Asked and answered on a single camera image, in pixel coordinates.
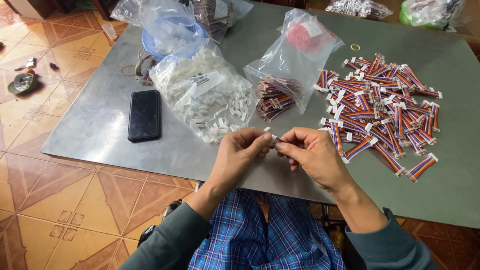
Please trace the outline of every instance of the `yellow rubber band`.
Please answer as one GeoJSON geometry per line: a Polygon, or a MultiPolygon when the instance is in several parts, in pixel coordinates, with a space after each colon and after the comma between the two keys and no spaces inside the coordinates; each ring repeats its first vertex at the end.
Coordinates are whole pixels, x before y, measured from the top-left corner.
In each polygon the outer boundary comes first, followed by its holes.
{"type": "Polygon", "coordinates": [[[137,75],[137,73],[133,73],[133,74],[130,74],[130,75],[123,74],[123,69],[125,69],[126,67],[135,67],[135,65],[126,65],[126,66],[123,66],[123,67],[120,69],[120,73],[121,73],[123,76],[134,76],[134,75],[137,75]]]}
{"type": "Polygon", "coordinates": [[[350,49],[352,49],[352,50],[360,50],[360,46],[358,46],[357,44],[352,44],[352,45],[350,45],[350,49]]]}

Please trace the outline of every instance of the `hand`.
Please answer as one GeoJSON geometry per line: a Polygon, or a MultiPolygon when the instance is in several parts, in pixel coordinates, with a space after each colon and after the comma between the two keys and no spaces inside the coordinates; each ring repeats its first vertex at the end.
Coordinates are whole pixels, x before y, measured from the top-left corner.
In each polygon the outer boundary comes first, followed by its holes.
{"type": "Polygon", "coordinates": [[[292,171],[300,164],[321,188],[334,194],[356,185],[327,131],[294,127],[281,140],[285,143],[277,143],[275,149],[288,157],[292,171]]]}
{"type": "Polygon", "coordinates": [[[226,134],[207,183],[216,185],[226,195],[235,189],[255,157],[266,157],[271,141],[270,133],[255,128],[243,128],[226,134]]]}

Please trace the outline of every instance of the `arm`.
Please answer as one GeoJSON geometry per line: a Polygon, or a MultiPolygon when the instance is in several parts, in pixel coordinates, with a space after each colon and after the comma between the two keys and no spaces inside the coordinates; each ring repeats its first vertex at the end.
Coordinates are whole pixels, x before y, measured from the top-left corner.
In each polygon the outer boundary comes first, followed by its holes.
{"type": "Polygon", "coordinates": [[[209,221],[218,204],[237,186],[255,157],[266,156],[271,139],[271,134],[250,128],[225,135],[205,184],[164,218],[120,270],[187,269],[212,228],[209,221]]]}
{"type": "Polygon", "coordinates": [[[305,172],[336,200],[348,224],[346,233],[370,270],[438,269],[426,245],[413,239],[390,210],[380,211],[355,183],[328,132],[293,128],[277,143],[279,156],[287,156],[290,169],[305,172]]]}

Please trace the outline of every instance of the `plastic cup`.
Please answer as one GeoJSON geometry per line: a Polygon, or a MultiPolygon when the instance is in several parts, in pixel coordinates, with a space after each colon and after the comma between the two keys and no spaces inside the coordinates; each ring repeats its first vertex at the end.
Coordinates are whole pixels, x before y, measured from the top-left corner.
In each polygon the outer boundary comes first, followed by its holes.
{"type": "Polygon", "coordinates": [[[115,33],[115,29],[113,29],[112,24],[104,24],[102,25],[102,29],[111,40],[116,41],[118,39],[117,33],[115,33]]]}

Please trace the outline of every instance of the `metal table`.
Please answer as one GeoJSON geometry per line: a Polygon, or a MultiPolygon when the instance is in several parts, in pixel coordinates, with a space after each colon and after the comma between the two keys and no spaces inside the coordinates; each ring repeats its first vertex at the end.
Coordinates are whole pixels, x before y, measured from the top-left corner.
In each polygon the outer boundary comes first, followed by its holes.
{"type": "MultiPolygon", "coordinates": [[[[262,57],[279,37],[288,7],[253,2],[252,11],[239,20],[220,44],[223,55],[243,75],[243,67],[262,57]]],[[[476,158],[479,147],[477,103],[480,96],[480,64],[467,43],[441,32],[409,26],[391,25],[339,14],[311,12],[347,44],[333,53],[326,69],[345,76],[345,58],[373,58],[376,52],[387,61],[407,63],[419,79],[444,99],[440,104],[438,143],[427,147],[439,162],[429,168],[418,183],[397,178],[374,151],[360,153],[348,165],[359,185],[381,207],[396,215],[480,228],[480,175],[476,158]],[[360,51],[350,49],[360,45],[360,51]]],[[[208,178],[218,145],[204,143],[189,127],[174,117],[162,103],[163,137],[160,140],[132,143],[127,140],[130,95],[147,90],[133,77],[120,74],[120,67],[136,63],[141,48],[141,29],[125,29],[108,56],[86,84],[41,152],[54,157],[94,162],[200,181],[208,178]]],[[[293,126],[318,128],[325,113],[325,94],[315,92],[304,115],[292,109],[269,124],[277,135],[293,126]]],[[[251,126],[267,124],[254,115],[251,126]]],[[[424,157],[405,148],[400,162],[407,169],[424,157]]],[[[240,187],[302,198],[322,203],[334,200],[303,171],[291,173],[285,158],[274,153],[256,162],[240,187]]]]}

